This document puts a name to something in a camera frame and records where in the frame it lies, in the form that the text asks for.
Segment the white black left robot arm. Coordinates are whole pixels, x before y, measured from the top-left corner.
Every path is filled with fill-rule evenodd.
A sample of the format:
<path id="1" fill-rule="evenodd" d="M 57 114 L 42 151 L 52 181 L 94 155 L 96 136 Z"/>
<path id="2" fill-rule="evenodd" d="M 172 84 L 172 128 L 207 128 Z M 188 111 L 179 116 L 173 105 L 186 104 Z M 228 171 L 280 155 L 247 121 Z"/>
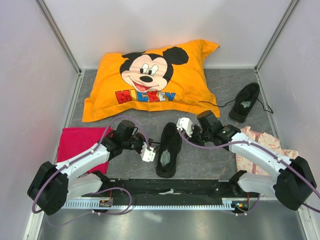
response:
<path id="1" fill-rule="evenodd" d="M 116 129 L 103 133 L 97 143 L 82 153 L 56 164 L 44 162 L 27 190 L 33 201 L 32 213 L 44 212 L 50 216 L 68 200 L 94 193 L 106 196 L 109 183 L 102 180 L 99 173 L 89 173 L 89 170 L 109 162 L 124 150 L 137 152 L 144 162 L 152 162 L 156 155 L 142 127 L 122 120 Z"/>

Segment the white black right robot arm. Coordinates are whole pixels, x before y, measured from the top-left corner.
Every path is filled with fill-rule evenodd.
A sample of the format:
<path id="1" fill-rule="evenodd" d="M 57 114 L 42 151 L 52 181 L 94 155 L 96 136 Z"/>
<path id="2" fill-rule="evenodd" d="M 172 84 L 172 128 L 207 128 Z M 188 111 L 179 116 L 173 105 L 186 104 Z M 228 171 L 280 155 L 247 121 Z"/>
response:
<path id="1" fill-rule="evenodd" d="M 305 205 L 311 194 L 320 195 L 311 168 L 303 157 L 290 158 L 262 146 L 239 128 L 230 124 L 222 125 L 210 110 L 200 113 L 197 120 L 200 125 L 189 119 L 180 124 L 191 145 L 206 149 L 206 143 L 213 143 L 213 149 L 224 148 L 240 155 L 267 173 L 260 175 L 244 170 L 229 184 L 233 196 L 255 192 L 276 197 L 285 207 L 296 211 Z"/>

